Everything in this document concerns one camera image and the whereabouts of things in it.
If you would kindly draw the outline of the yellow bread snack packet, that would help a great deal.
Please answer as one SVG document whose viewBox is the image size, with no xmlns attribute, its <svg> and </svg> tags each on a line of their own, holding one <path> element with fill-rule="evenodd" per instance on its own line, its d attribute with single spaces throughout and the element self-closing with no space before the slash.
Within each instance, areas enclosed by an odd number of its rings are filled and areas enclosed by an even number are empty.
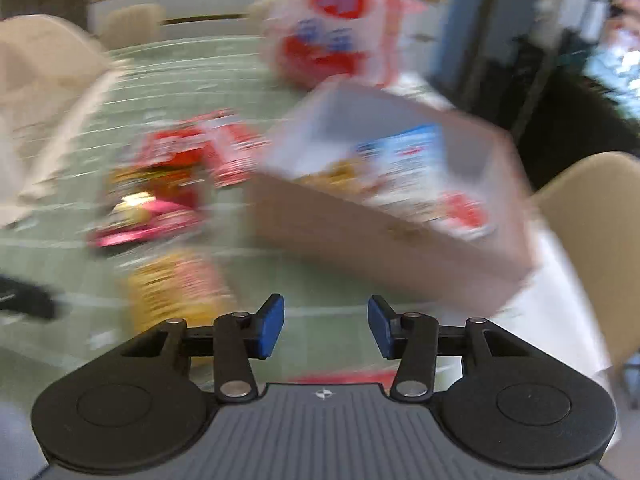
<svg viewBox="0 0 640 480">
<path fill-rule="evenodd" d="M 122 284 L 137 334 L 170 318 L 189 327 L 210 325 L 238 308 L 216 263 L 194 249 L 143 258 L 125 271 Z"/>
</svg>

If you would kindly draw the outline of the red round spoon-shaped snack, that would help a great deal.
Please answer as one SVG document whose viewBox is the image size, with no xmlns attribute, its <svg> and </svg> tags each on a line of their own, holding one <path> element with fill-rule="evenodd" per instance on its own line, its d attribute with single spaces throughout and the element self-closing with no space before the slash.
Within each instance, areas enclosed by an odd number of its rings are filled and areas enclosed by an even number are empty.
<svg viewBox="0 0 640 480">
<path fill-rule="evenodd" d="M 439 197 L 438 216 L 432 226 L 460 240 L 478 240 L 495 231 L 485 204 L 463 192 L 449 192 Z"/>
</svg>

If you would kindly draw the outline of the dark red foil snack packet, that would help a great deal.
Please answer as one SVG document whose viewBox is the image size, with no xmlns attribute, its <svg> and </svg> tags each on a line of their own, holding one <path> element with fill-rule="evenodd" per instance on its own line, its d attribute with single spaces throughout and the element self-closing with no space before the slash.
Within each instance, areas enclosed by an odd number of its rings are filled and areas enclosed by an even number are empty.
<svg viewBox="0 0 640 480">
<path fill-rule="evenodd" d="M 133 180 L 111 186 L 88 235 L 99 250 L 167 240 L 205 224 L 198 181 Z"/>
</svg>

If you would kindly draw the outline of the blue snack packet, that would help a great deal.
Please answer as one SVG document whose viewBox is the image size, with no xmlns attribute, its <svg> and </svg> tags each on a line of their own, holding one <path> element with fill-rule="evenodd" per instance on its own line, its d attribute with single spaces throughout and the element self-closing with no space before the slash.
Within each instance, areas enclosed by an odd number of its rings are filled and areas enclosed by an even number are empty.
<svg viewBox="0 0 640 480">
<path fill-rule="evenodd" d="M 446 150 L 442 130 L 426 124 L 356 145 L 355 157 L 380 190 L 366 200 L 375 207 L 432 209 L 444 192 Z"/>
</svg>

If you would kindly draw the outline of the red white striped snack packet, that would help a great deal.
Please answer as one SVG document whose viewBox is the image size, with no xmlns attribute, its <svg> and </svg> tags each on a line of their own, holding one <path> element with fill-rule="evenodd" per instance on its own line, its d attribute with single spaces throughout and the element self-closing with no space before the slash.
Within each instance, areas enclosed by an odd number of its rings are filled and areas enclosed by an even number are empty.
<svg viewBox="0 0 640 480">
<path fill-rule="evenodd" d="M 269 141 L 232 110 L 216 110 L 142 136 L 132 163 L 139 168 L 201 167 L 217 188 L 245 182 Z"/>
</svg>

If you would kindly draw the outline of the beige cereal bar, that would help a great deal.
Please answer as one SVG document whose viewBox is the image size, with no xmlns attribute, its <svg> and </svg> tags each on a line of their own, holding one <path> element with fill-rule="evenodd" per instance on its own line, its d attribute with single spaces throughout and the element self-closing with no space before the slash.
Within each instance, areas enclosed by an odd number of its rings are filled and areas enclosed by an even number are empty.
<svg viewBox="0 0 640 480">
<path fill-rule="evenodd" d="M 296 178 L 294 182 L 357 202 L 372 197 L 381 186 L 381 181 L 371 177 L 364 169 L 364 163 L 356 157 L 332 162 L 320 171 Z"/>
</svg>

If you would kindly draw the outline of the pink open cardboard box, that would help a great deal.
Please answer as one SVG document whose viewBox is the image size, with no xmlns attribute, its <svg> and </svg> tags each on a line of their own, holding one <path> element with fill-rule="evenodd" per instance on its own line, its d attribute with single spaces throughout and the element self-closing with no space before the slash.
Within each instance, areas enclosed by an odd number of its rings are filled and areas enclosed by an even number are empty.
<svg viewBox="0 0 640 480">
<path fill-rule="evenodd" d="M 522 166 L 488 122 L 332 78 L 269 134 L 247 191 L 264 240 L 484 316 L 535 270 Z"/>
</svg>

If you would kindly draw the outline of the beige chair right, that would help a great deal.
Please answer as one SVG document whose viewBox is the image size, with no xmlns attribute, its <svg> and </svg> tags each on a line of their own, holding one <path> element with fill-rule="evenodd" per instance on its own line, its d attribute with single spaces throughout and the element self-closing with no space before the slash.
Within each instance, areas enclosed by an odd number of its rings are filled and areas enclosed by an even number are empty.
<svg viewBox="0 0 640 480">
<path fill-rule="evenodd" d="M 591 302 L 614 370 L 639 350 L 639 159 L 599 153 L 537 191 Z"/>
</svg>

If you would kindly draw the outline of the beige chair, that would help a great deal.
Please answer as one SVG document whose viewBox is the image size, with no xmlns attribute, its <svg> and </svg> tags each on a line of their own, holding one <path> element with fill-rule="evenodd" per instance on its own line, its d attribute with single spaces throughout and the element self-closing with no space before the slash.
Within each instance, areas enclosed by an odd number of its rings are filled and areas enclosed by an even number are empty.
<svg viewBox="0 0 640 480">
<path fill-rule="evenodd" d="M 639 159 L 599 153 L 537 191 L 591 302 L 614 370 L 639 350 Z"/>
<path fill-rule="evenodd" d="M 162 39 L 165 18 L 165 9 L 157 3 L 126 6 L 107 15 L 98 37 L 107 50 L 150 44 Z"/>
</svg>

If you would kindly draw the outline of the white cartoon paper bag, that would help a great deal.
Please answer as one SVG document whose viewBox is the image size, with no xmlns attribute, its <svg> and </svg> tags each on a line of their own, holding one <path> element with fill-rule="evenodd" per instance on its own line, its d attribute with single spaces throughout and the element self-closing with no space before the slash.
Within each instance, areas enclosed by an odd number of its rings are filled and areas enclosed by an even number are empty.
<svg viewBox="0 0 640 480">
<path fill-rule="evenodd" d="M 32 14 L 1 22 L 1 225 L 53 193 L 75 139 L 122 70 L 69 21 Z"/>
</svg>

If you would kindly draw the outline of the beige chair far left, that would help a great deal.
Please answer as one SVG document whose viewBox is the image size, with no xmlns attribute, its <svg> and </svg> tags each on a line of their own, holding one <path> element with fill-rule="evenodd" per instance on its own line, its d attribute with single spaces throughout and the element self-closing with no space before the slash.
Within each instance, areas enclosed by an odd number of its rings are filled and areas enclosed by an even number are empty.
<svg viewBox="0 0 640 480">
<path fill-rule="evenodd" d="M 165 9 L 157 3 L 126 6 L 107 15 L 98 37 L 107 50 L 150 44 L 162 39 L 165 18 Z"/>
</svg>

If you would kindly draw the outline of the red white rabbit bag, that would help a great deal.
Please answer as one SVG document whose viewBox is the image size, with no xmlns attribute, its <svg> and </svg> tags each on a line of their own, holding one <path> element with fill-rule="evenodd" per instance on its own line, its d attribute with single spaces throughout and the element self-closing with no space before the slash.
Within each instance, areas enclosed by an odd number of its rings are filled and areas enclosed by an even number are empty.
<svg viewBox="0 0 640 480">
<path fill-rule="evenodd" d="M 334 76 L 389 87 L 406 68 L 425 10 L 422 0 L 272 0 L 260 26 L 262 58 L 308 88 Z"/>
</svg>

